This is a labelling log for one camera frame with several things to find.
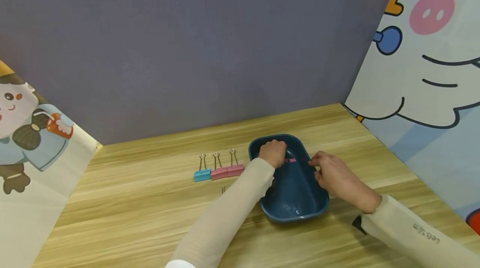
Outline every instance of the plastic basin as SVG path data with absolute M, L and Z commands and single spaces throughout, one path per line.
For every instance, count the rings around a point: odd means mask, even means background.
M 315 180 L 315 168 L 308 164 L 310 157 L 299 139 L 285 134 L 255 139 L 248 148 L 250 160 L 258 157 L 263 144 L 274 139 L 287 143 L 286 158 L 296 161 L 275 170 L 272 186 L 260 199 L 266 217 L 273 223 L 293 223 L 323 214 L 330 203 L 328 192 Z

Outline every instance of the table surface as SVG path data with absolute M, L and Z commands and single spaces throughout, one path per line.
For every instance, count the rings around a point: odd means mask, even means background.
M 310 155 L 338 155 L 367 185 L 480 253 L 480 237 L 341 105 L 301 110 L 98 149 L 34 268 L 161 268 L 201 213 L 236 178 L 193 182 L 199 154 L 247 164 L 253 139 L 290 133 Z M 359 211 L 332 199 L 321 217 L 296 225 L 266 220 L 257 204 L 220 267 L 418 267 L 350 224 Z

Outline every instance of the cartoon poster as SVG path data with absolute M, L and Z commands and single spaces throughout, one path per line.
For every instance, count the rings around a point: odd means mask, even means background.
M 0 258 L 31 267 L 97 142 L 0 61 Z
M 389 0 L 345 106 L 480 233 L 478 0 Z

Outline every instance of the beige sleeve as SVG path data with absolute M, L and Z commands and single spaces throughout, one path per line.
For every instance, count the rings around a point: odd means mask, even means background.
M 388 195 L 375 213 L 361 216 L 361 228 L 426 268 L 480 267 L 479 256 Z
M 272 185 L 275 169 L 256 158 L 223 195 L 213 202 L 180 241 L 172 261 L 195 268 L 215 268 L 231 240 Z

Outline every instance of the gray wall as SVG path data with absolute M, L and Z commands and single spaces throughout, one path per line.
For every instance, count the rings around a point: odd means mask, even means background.
M 0 59 L 103 144 L 344 101 L 388 0 L 0 0 Z

